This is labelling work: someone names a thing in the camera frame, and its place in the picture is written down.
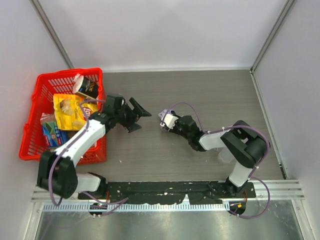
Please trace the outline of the lavender folding umbrella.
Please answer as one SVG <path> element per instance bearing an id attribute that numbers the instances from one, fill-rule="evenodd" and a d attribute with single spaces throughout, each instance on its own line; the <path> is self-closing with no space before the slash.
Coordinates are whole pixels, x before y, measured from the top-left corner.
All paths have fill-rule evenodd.
<path id="1" fill-rule="evenodd" d="M 164 109 L 162 110 L 159 114 L 158 114 L 158 117 L 160 119 L 160 128 L 163 132 L 168 132 L 169 131 L 169 128 L 165 125 L 164 123 L 164 119 L 165 117 L 167 116 L 167 114 L 171 114 L 172 113 L 172 109 Z"/>

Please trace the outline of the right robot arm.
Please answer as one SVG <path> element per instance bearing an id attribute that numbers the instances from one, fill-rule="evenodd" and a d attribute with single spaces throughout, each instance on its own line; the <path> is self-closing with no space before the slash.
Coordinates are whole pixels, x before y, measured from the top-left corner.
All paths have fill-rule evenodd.
<path id="1" fill-rule="evenodd" d="M 223 162 L 236 160 L 232 172 L 225 181 L 226 190 L 233 197 L 243 192 L 245 184 L 271 148 L 268 139 L 243 120 L 220 130 L 203 131 L 190 115 L 167 114 L 163 117 L 161 126 L 185 138 L 195 151 L 221 149 L 219 158 Z"/>

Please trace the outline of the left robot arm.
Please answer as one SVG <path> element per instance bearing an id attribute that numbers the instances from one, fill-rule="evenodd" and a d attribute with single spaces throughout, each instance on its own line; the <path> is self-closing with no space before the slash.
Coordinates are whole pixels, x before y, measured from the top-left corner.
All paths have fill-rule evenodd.
<path id="1" fill-rule="evenodd" d="M 141 117 L 150 116 L 134 98 L 126 102 L 120 94 L 107 95 L 102 108 L 92 113 L 67 143 L 41 154 L 37 186 L 47 190 L 52 199 L 55 195 L 68 199 L 80 192 L 102 194 L 107 187 L 106 179 L 94 173 L 77 174 L 76 166 L 89 148 L 116 125 L 131 133 L 141 128 L 137 123 Z"/>

